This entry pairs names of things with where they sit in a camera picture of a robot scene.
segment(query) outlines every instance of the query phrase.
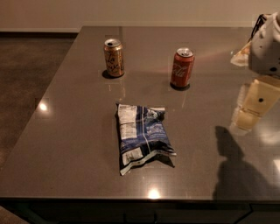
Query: snack bag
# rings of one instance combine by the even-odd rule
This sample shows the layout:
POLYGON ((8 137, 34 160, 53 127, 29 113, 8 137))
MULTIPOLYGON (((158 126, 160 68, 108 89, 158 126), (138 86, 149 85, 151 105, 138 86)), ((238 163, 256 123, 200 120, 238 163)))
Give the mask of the snack bag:
POLYGON ((165 133, 164 108, 146 108, 117 103, 121 136, 120 173, 143 165, 157 154, 176 156, 165 133))

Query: floor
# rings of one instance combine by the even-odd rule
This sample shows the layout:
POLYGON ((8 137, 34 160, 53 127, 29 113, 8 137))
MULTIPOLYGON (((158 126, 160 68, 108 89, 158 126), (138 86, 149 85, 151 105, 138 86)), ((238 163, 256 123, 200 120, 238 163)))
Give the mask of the floor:
MULTIPOLYGON (((74 37, 0 33, 0 171, 74 37)), ((27 222, 0 207, 0 223, 27 222)))

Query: table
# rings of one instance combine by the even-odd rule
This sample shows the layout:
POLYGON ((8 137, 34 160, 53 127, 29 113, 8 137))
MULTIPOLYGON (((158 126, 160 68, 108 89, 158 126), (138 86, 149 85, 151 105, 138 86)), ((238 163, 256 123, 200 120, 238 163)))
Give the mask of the table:
POLYGON ((240 87, 256 77, 229 62, 250 32, 83 27, 43 98, 35 100, 46 110, 37 107, 0 172, 1 204, 33 223, 280 217, 279 103, 246 136, 228 131, 240 87), (103 72, 109 38, 123 44, 125 75, 117 79, 103 72), (186 91, 170 86, 173 56, 182 46, 196 57, 186 91), (122 177, 116 102, 165 107, 163 124, 178 155, 157 157, 122 177))

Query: gold can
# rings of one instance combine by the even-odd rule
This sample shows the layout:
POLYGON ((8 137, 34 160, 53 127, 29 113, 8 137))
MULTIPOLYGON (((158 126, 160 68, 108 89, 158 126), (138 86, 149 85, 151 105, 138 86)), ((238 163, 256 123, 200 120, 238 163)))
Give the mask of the gold can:
POLYGON ((104 44, 105 62, 107 73, 112 77, 124 75, 123 45, 120 40, 110 38, 104 44))

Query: can lid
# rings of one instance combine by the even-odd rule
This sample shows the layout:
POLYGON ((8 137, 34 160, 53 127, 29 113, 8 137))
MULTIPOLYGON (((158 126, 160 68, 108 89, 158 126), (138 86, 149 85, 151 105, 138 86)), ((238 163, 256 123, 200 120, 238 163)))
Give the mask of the can lid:
POLYGON ((187 48, 187 47, 181 47, 177 50, 177 54, 184 57, 184 58, 187 58, 187 57, 192 57, 193 56, 193 52, 187 48))
POLYGON ((115 47, 115 46, 119 46, 120 44, 121 44, 121 41, 116 38, 110 38, 105 41, 105 46, 108 46, 108 47, 115 47))

